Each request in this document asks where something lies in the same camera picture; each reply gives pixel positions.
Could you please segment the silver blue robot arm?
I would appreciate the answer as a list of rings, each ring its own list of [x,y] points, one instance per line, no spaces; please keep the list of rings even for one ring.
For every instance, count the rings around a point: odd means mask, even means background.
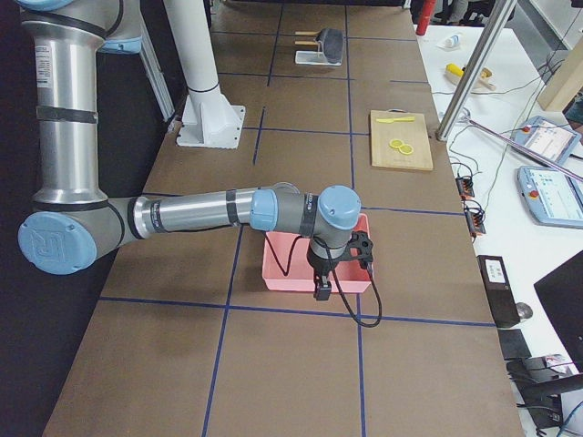
[[[18,230],[23,255],[55,275],[76,273],[129,242],[156,234],[248,226],[309,241],[314,281],[326,287],[338,264],[364,260],[358,195],[345,186],[301,193],[290,183],[150,199],[110,198],[98,183],[98,52],[142,47],[137,1],[23,1],[21,22],[36,54],[36,117],[42,186]]]

